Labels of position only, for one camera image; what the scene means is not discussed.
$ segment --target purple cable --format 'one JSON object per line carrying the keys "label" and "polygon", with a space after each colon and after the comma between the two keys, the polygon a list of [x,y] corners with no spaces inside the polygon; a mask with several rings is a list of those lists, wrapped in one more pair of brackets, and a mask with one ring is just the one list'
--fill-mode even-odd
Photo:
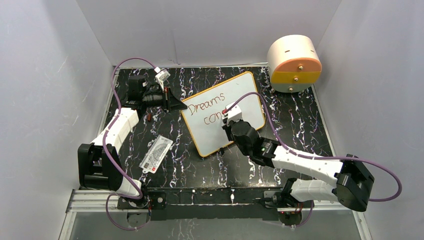
{"label": "purple cable", "polygon": [[131,57],[131,58],[127,58],[127,59],[125,59],[125,60],[123,60],[123,61],[121,61],[118,65],[116,65],[115,66],[115,68],[113,69],[113,72],[112,72],[112,76],[111,76],[111,80],[110,80],[110,86],[111,86],[111,88],[112,88],[112,92],[113,92],[113,95],[114,95],[114,97],[115,97],[115,99],[116,99],[116,101],[117,101],[117,103],[118,103],[118,113],[117,113],[117,115],[113,118],[113,120],[110,122],[110,124],[106,127],[106,131],[104,131],[104,135],[103,135],[103,141],[102,141],[102,143],[103,143],[103,149],[104,149],[104,152],[106,153],[106,155],[107,155],[107,157],[109,158],[109,160],[110,160],[110,162],[112,162],[112,164],[115,166],[115,168],[123,175],[123,177],[124,178],[126,178],[127,180],[128,180],[128,182],[137,190],[137,192],[138,192],[138,194],[139,194],[139,196],[130,196],[130,195],[126,195],[126,194],[117,194],[117,193],[111,193],[109,196],[107,196],[107,199],[106,199],[106,214],[107,214],[107,217],[109,218],[109,220],[115,225],[115,226],[117,226],[118,228],[120,228],[120,229],[122,229],[122,230],[128,230],[128,231],[133,231],[133,230],[137,230],[137,229],[139,229],[139,228],[142,228],[145,224],[147,224],[148,222],[146,222],[146,223],[144,223],[143,225],[141,225],[141,226],[139,226],[139,227],[135,227],[135,228],[127,228],[127,227],[123,227],[123,226],[120,226],[118,223],[116,223],[113,219],[112,219],[112,217],[111,217],[111,214],[109,213],[109,209],[108,209],[108,203],[109,203],[109,199],[112,197],[112,196],[114,196],[114,195],[116,195],[116,196],[120,196],[120,197],[124,197],[124,198],[130,198],[130,199],[141,199],[142,197],[143,197],[143,193],[142,193],[142,191],[141,191],[141,189],[137,186],[137,184],[133,181],[133,179],[130,177],[130,176],[128,176],[125,172],[124,172],[124,170],[122,170],[122,168],[115,162],[115,160],[114,160],[114,158],[112,157],[112,155],[111,155],[111,153],[109,152],[109,150],[108,150],[108,148],[107,148],[107,146],[106,146],[106,137],[108,136],[108,133],[109,133],[109,130],[108,129],[111,129],[112,128],[112,126],[114,125],[114,123],[118,120],[118,118],[119,118],[119,115],[121,114],[121,108],[122,108],[122,105],[121,105],[121,101],[120,101],[120,99],[119,99],[119,97],[118,97],[118,93],[117,93],[117,91],[115,90],[115,84],[114,84],[114,78],[115,78],[115,72],[117,71],[117,69],[123,64],[123,63],[125,63],[125,62],[127,62],[127,61],[129,61],[129,60],[133,60],[133,59],[138,59],[138,60],[143,60],[143,61],[145,61],[145,62],[147,62],[148,64],[150,64],[153,68],[156,68],[156,66],[155,65],[153,65],[153,63],[151,63],[150,61],[148,61],[148,60],[146,60],[146,59],[144,59],[144,58],[141,58],[141,57]]}
{"label": "purple cable", "polygon": [[[268,112],[268,108],[265,102],[265,99],[257,92],[248,92],[246,94],[244,94],[243,96],[241,96],[237,101],[235,101],[235,103],[230,106],[226,111],[228,112],[229,110],[231,110],[235,105],[237,105],[242,99],[244,99],[245,97],[249,96],[249,95],[257,95],[260,99],[260,101],[262,102],[263,105],[263,110],[265,111],[266,117],[268,119],[269,125],[271,126],[272,132],[274,133],[275,137],[277,138],[278,142],[281,144],[281,146],[286,149],[289,153],[304,158],[304,159],[315,159],[315,160],[348,160],[348,161],[357,161],[357,162],[363,162],[363,163],[367,163],[370,165],[373,165],[383,171],[385,171],[386,173],[390,174],[394,180],[396,180],[397,183],[397,192],[390,197],[386,197],[386,198],[370,198],[369,201],[370,202],[387,202],[390,200],[393,200],[397,197],[399,197],[399,195],[402,193],[402,183],[401,180],[399,179],[398,176],[396,176],[396,174],[391,171],[390,169],[388,169],[387,167],[378,164],[376,162],[373,162],[371,160],[367,160],[367,159],[363,159],[363,158],[356,158],[356,157],[348,157],[348,156],[316,156],[316,157],[312,157],[312,156],[307,156],[307,155],[303,155],[303,154],[298,154],[297,152],[293,151],[292,149],[290,149],[280,138],[280,136],[277,134],[277,131],[273,125],[273,122],[271,120],[271,116]],[[307,216],[306,220],[299,224],[298,227],[300,227],[301,225],[305,224],[306,221],[311,217],[312,214],[312,208],[313,208],[313,204],[310,207],[310,211],[309,211],[309,215]]]}

